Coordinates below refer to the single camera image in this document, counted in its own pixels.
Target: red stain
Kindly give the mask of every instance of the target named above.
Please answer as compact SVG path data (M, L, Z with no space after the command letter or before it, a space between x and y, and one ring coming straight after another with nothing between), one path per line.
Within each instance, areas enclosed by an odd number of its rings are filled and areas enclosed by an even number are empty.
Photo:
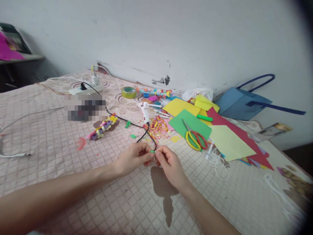
M84 137L80 137L80 138L75 142L77 151L82 150L82 149L85 147L85 144L86 144L85 138L84 138Z

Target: bag handle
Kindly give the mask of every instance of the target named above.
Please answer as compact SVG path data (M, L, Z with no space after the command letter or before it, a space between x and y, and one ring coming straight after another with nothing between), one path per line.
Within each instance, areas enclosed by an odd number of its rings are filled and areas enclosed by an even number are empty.
M271 105L271 104L266 104L266 103L262 103L262 102L257 102L257 101L250 101L246 105L251 107L255 104L261 105L263 107L269 107L269 108L281 110L281 111L288 112L288 113L298 114L298 115L304 115L306 113L304 111L299 111L299 110L295 110L295 109L288 109L288 108L284 108L284 107L280 107L280 106L276 106L276 105Z
M251 89L251 90L248 91L248 92L253 92L254 90L256 90L256 89L258 89L258 88L260 88L260 87L262 87L262 86L268 84L268 83L271 82L271 81L273 81L274 78L275 78L275 75L270 73L270 74L266 74L266 75L263 75L263 76L260 76L260 77L251 79L250 81L247 81L246 83L244 83L244 84L240 85L239 87L237 87L237 89L240 89L241 87L243 87L243 86L245 86L245 85L247 85L247 84L249 84L249 83L251 83L251 82L254 82L255 80L258 80L258 79L263 78L263 77L268 77L268 76L271 76L272 78L270 78L269 80L267 80L265 83L262 83L261 85L257 86L256 88L253 88L253 89Z

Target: scissors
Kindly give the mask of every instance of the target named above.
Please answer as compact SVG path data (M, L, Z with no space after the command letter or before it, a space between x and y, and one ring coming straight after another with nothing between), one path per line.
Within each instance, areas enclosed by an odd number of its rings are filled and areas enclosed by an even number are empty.
M200 133L198 133L198 132L196 132L196 131L193 131L193 130L187 125L187 123L184 121L184 119L183 119L183 122L185 123L185 126L187 127L187 130L188 130L187 133L186 133L186 140L187 140L187 143L190 145L190 147L192 147L194 150L197 150L197 151L200 151L200 149L207 149L207 148L208 148L208 144L206 143L205 138L204 138ZM193 133L193 134L196 136L197 141L192 137L191 133ZM190 143L190 141L189 141L189 136L190 136L190 138L192 139L192 141L196 144L197 148L195 148L195 147ZM202 144L201 144L201 142L200 142L198 136L203 139L203 141L204 141L204 143L205 143L205 147L202 146Z

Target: plastic bag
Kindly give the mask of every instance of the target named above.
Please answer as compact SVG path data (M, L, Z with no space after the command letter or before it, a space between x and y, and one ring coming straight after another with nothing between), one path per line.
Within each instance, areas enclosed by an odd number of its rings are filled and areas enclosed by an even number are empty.
M194 88L191 90L187 90L182 94L182 99L184 101L188 101L191 98L196 98L199 94L203 95L210 101L212 101L213 99L213 90L211 88Z

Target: scissor blade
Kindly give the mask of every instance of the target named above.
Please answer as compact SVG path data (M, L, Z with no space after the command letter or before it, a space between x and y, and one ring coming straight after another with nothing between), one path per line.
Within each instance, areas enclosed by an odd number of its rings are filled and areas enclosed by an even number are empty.
M187 123L185 122L184 119L183 119L183 122L185 123L185 126L187 127L187 130L191 131L191 129L189 128L189 126L187 125Z

